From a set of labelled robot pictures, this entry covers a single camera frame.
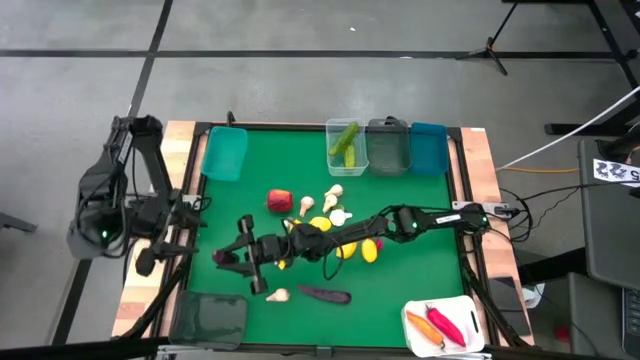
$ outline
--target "green cucumber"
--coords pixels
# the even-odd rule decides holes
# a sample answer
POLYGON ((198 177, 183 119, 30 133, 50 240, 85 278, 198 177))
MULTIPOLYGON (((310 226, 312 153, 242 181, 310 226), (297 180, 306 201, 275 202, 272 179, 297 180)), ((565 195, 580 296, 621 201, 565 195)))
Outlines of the green cucumber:
POLYGON ((354 121, 342 131, 340 137, 333 142, 333 145, 329 148, 329 156, 336 156, 343 153, 349 144, 352 143, 353 138, 358 133, 358 122, 354 121))
POLYGON ((351 142, 344 150, 344 167, 352 169, 356 166, 356 147, 351 142))

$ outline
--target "sticker label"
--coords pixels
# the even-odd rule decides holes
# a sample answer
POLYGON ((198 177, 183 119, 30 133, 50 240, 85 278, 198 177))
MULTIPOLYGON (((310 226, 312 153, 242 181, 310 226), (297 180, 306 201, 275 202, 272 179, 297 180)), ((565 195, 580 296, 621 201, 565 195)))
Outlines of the sticker label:
MULTIPOLYGON (((593 177, 607 182, 640 181, 640 168, 625 164, 593 159, 593 177)), ((620 184, 640 187, 640 183, 620 184)))
POLYGON ((131 140, 133 140, 133 135, 131 135, 131 132, 127 132, 127 135, 125 135, 124 141, 122 142, 122 150, 120 150, 120 155, 118 155, 118 161, 122 164, 124 164, 124 161, 127 159, 127 154, 131 147, 131 140))
POLYGON ((443 216, 441 218, 437 218, 436 222, 438 224, 444 224, 446 222, 451 222, 451 221, 460 220, 460 219, 461 219, 460 215, 456 214, 456 215, 449 215, 449 216, 443 216))

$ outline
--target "gray concrete floor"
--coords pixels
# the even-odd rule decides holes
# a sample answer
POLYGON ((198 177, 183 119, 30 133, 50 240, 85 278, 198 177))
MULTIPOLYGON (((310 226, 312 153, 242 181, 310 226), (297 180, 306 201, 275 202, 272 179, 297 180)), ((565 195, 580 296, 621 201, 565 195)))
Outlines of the gray concrete floor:
MULTIPOLYGON (((639 46, 619 4, 599 5, 623 51, 639 46)), ((5 0, 0 2, 0 48, 146 50, 161 8, 161 0, 5 0)), ((160 47, 471 50, 493 34, 508 8, 494 0, 175 0, 160 47)), ((521 5, 496 49, 608 50, 582 5, 521 5)), ((78 179, 97 159, 111 118, 127 113, 142 63, 0 58, 0 211, 40 225, 33 235, 0 232, 0 348, 48 341, 74 264, 65 234, 78 179)), ((629 91, 612 61, 504 64, 508 77, 481 60, 157 59, 140 114, 165 122, 206 121, 233 110, 243 121, 313 123, 393 114, 409 121, 485 127, 494 161, 502 165, 551 141, 543 124, 585 122, 629 91)), ((521 165, 575 167, 576 140, 521 165)), ((143 187, 146 179, 140 177, 143 187)), ((578 182, 576 174, 508 172, 499 180, 522 195, 578 182)), ((533 202, 534 215, 557 199, 551 195, 533 202)), ((546 217, 519 249, 550 256, 583 244, 579 196, 555 211, 562 216, 546 217)), ((121 271, 119 261, 94 261, 69 341, 109 337, 121 271)), ((554 348, 550 326, 543 326, 549 322, 543 320, 556 314, 533 316, 536 339, 554 348)))

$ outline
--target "green mat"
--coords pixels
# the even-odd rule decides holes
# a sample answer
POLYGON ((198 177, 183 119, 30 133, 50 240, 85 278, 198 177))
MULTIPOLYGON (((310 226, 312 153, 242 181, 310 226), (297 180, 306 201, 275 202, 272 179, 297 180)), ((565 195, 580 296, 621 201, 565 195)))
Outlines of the green mat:
MULTIPOLYGON (((322 276, 322 262, 296 259, 293 267, 279 270, 263 265, 268 294, 253 296, 250 280, 218 270, 211 259, 238 236, 237 220, 252 214, 254 234, 283 234, 280 216, 265 206, 270 189, 294 194, 298 215, 300 199, 309 195, 315 206, 302 219, 322 215, 324 192, 333 184, 344 188, 339 203, 354 214, 347 224, 368 218, 387 205, 411 204, 450 208, 446 178, 413 176, 397 178, 332 177, 327 170, 324 132, 249 131, 249 145, 238 182, 207 181, 205 195, 211 206, 201 217, 208 228, 199 231, 193 258, 189 290, 217 294, 241 294, 249 313, 244 343, 405 347, 400 310, 409 300, 434 299, 463 294, 454 232, 433 230, 411 243, 396 244, 384 239, 378 260, 368 264, 358 246, 331 281, 322 276), (297 290, 297 285, 348 291, 348 306, 325 303, 297 290), (278 288, 291 291, 286 303, 266 302, 278 288)), ((328 273, 337 265, 332 253, 328 273)))

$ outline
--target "orange carrot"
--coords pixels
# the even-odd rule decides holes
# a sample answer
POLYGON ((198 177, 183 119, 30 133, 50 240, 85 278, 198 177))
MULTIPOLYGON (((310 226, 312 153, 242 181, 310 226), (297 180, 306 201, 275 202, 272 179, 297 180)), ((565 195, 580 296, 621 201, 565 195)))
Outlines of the orange carrot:
POLYGON ((440 345, 441 349, 444 349, 444 339, 442 338, 442 334, 440 334, 438 330, 434 329, 427 320, 410 311, 407 311, 407 319, 409 319, 411 325, 415 326, 422 335, 431 340, 434 344, 440 345))

